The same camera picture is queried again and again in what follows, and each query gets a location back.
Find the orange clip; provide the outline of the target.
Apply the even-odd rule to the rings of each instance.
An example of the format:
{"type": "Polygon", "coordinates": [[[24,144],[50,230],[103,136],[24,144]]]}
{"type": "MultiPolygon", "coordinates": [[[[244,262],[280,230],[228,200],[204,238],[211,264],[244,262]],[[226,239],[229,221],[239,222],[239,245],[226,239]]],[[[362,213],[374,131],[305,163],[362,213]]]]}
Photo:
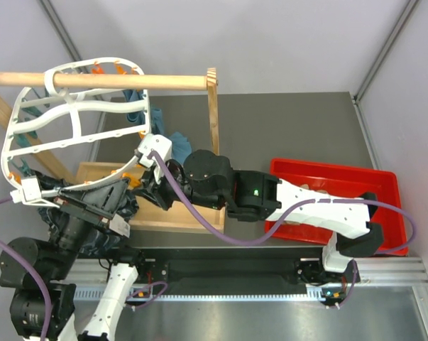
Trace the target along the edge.
{"type": "Polygon", "coordinates": [[[137,188],[141,185],[141,179],[139,177],[136,177],[135,175],[131,173],[123,173],[121,175],[122,178],[127,178],[129,180],[128,186],[130,188],[137,188]]]}

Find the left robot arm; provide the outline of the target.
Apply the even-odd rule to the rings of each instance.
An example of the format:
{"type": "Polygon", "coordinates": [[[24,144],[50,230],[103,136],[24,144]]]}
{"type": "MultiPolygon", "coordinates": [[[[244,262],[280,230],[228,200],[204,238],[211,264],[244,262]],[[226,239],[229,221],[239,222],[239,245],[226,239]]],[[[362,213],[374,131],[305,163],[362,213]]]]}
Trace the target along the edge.
{"type": "Polygon", "coordinates": [[[9,312],[24,340],[113,340],[134,282],[147,275],[138,254],[114,249],[106,288],[87,326],[75,330],[74,284],[63,283],[80,254],[108,257],[109,248],[92,244],[94,233],[107,241],[130,234],[127,219],[136,211],[129,178],[39,192],[32,205],[48,214],[48,240],[19,237],[3,247],[0,286],[12,288],[9,312]]]}

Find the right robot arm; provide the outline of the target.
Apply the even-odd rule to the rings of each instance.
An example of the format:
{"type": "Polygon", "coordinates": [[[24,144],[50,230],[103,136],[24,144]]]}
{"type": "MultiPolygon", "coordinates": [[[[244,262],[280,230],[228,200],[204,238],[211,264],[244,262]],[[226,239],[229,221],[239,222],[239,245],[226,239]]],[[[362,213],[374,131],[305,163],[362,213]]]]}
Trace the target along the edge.
{"type": "Polygon", "coordinates": [[[257,246],[285,222],[331,231],[317,264],[326,281],[336,280],[353,259],[374,255],[384,240],[381,226],[371,221],[379,202],[366,197],[336,197],[268,173],[235,170],[227,157],[207,150],[191,153],[183,164],[164,160],[154,149],[136,151],[135,159],[146,170],[133,189],[137,196],[162,210],[181,202],[201,226],[228,244],[257,246]],[[234,239],[216,230],[199,207],[225,209],[240,222],[272,222],[273,227],[257,239],[234,239]]]}

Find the white plastic sock hanger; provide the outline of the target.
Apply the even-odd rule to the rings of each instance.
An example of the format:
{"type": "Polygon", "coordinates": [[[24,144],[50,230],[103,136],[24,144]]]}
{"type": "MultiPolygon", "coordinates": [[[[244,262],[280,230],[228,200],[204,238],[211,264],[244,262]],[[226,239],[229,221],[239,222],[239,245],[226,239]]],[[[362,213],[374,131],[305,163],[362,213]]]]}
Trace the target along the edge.
{"type": "MultiPolygon", "coordinates": [[[[60,65],[45,71],[44,73],[62,74],[108,74],[108,75],[143,75],[142,69],[135,63],[123,58],[97,58],[83,60],[60,65]]],[[[151,131],[150,125],[150,103],[148,99],[148,89],[105,89],[105,88],[79,88],[79,87],[55,87],[45,81],[43,86],[33,87],[43,96],[44,89],[49,93],[48,98],[35,99],[34,93],[30,91],[27,95],[27,102],[22,103],[21,97],[25,87],[16,99],[12,109],[11,118],[6,130],[6,139],[1,152],[1,169],[5,179],[13,186],[14,190],[21,184],[21,180],[16,180],[9,170],[9,164],[15,157],[36,154],[42,151],[66,148],[79,144],[92,144],[97,141],[110,138],[119,138],[127,135],[137,135],[144,137],[151,131]],[[144,99],[134,102],[126,102],[123,90],[143,90],[144,99]],[[27,116],[20,110],[21,107],[42,105],[49,103],[50,108],[38,118],[29,121],[17,121],[21,115],[27,116]],[[131,112],[143,111],[145,122],[128,128],[99,132],[95,134],[83,134],[80,114],[82,112],[108,112],[112,114],[128,114],[131,112]],[[47,126],[56,119],[68,115],[70,117],[72,135],[68,139],[53,141],[48,143],[38,142],[26,148],[13,149],[14,134],[24,134],[30,131],[37,131],[47,126]]]]}

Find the teal clip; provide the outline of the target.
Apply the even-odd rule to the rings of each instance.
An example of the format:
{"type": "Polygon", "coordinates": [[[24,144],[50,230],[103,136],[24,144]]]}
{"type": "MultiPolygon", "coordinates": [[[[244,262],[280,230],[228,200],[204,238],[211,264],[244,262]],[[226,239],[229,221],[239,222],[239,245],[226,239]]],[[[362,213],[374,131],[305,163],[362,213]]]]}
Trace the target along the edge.
{"type": "Polygon", "coordinates": [[[29,138],[37,139],[38,135],[35,131],[30,131],[24,134],[14,134],[13,137],[14,137],[14,141],[18,146],[20,146],[21,148],[26,148],[31,146],[29,138]]]}
{"type": "MultiPolygon", "coordinates": [[[[32,91],[34,93],[35,99],[48,98],[50,96],[49,93],[48,93],[48,91],[46,89],[44,89],[44,95],[41,96],[35,88],[33,88],[33,87],[25,87],[24,90],[23,90],[23,93],[22,93],[22,97],[21,97],[21,102],[22,103],[28,101],[27,98],[26,98],[26,95],[30,91],[32,91]]],[[[49,108],[50,108],[50,104],[49,103],[43,103],[42,105],[37,104],[37,105],[34,105],[34,106],[29,106],[29,107],[21,107],[20,110],[22,112],[24,112],[25,114],[27,114],[27,116],[25,117],[25,116],[21,115],[21,116],[19,116],[17,118],[17,121],[23,121],[23,120],[24,121],[29,121],[29,120],[31,120],[33,118],[38,118],[38,117],[42,116],[43,113],[46,112],[46,110],[49,109],[49,108]]]]}

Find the wooden rack base tray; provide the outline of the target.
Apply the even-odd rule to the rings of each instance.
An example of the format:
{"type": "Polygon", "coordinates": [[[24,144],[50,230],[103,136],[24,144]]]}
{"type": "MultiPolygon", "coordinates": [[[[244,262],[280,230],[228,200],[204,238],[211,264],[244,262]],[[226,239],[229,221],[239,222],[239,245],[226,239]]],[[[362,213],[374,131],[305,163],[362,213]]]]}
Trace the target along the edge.
{"type": "MultiPolygon", "coordinates": [[[[76,179],[80,183],[98,180],[107,177],[120,167],[122,167],[120,163],[81,162],[76,179]]],[[[209,232],[181,202],[174,202],[168,211],[164,211],[141,197],[138,197],[137,201],[138,211],[129,221],[131,229],[199,234],[209,232]]]]}

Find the teal blue sock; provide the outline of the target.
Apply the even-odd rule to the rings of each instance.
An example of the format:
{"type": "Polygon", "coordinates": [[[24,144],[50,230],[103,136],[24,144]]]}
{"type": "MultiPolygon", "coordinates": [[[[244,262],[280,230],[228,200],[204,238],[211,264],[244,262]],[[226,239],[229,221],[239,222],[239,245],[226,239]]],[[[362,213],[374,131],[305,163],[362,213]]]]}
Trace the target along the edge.
{"type": "MultiPolygon", "coordinates": [[[[143,90],[123,90],[126,102],[134,102],[139,99],[144,99],[143,90]]],[[[143,111],[131,112],[126,115],[128,122],[141,125],[145,122],[143,111]]],[[[176,131],[174,134],[168,135],[165,133],[165,125],[163,121],[163,111],[153,105],[150,106],[150,125],[153,134],[161,134],[172,141],[172,159],[176,160],[181,165],[185,159],[191,154],[192,146],[186,136],[176,131]]]]}

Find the wooden rod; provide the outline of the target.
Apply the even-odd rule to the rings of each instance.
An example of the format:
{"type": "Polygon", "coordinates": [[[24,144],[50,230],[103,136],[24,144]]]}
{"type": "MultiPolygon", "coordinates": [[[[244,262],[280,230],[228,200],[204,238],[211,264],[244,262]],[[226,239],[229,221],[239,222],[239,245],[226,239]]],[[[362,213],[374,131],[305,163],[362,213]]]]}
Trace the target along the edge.
{"type": "Polygon", "coordinates": [[[55,87],[149,89],[149,90],[194,90],[205,91],[217,81],[207,76],[186,75],[108,75],[108,74],[62,74],[35,72],[0,72],[0,86],[39,87],[49,80],[55,87]]]}

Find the brown argyle sock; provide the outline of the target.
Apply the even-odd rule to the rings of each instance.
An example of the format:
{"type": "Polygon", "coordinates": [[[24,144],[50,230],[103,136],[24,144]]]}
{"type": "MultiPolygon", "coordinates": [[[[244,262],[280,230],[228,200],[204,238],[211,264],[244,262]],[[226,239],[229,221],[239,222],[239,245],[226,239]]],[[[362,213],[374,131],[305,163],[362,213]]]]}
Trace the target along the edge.
{"type": "Polygon", "coordinates": [[[282,211],[306,200],[315,200],[315,203],[301,205],[296,207],[288,214],[284,222],[290,225],[308,224],[314,227],[322,227],[328,217],[328,203],[316,203],[322,199],[330,199],[330,194],[325,190],[315,190],[308,184],[294,185],[289,182],[282,184],[282,190],[278,191],[281,195],[282,211]]]}

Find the red plastic tray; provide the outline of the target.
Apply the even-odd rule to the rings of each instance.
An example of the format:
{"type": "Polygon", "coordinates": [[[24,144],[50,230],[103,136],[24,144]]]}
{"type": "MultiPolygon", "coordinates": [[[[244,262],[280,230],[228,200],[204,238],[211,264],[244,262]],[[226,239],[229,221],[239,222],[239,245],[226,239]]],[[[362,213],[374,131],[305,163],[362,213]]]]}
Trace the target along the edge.
{"type": "MultiPolygon", "coordinates": [[[[315,190],[325,190],[339,197],[374,193],[377,201],[401,207],[397,177],[388,171],[274,158],[270,162],[270,173],[294,185],[306,183],[315,190]]],[[[372,221],[383,228],[384,243],[380,251],[393,256],[408,255],[407,247],[390,251],[407,241],[402,215],[380,207],[372,221]]]]}

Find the wooden rack upright post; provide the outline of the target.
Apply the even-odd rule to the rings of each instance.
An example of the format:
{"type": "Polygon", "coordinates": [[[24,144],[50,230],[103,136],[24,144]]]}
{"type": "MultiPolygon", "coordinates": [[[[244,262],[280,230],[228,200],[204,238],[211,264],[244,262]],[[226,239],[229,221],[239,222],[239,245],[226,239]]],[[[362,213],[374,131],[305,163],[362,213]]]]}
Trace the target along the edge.
{"type": "Polygon", "coordinates": [[[212,145],[212,151],[219,155],[219,114],[217,97],[218,80],[216,77],[216,68],[207,69],[207,96],[209,109],[209,131],[212,145]]]}

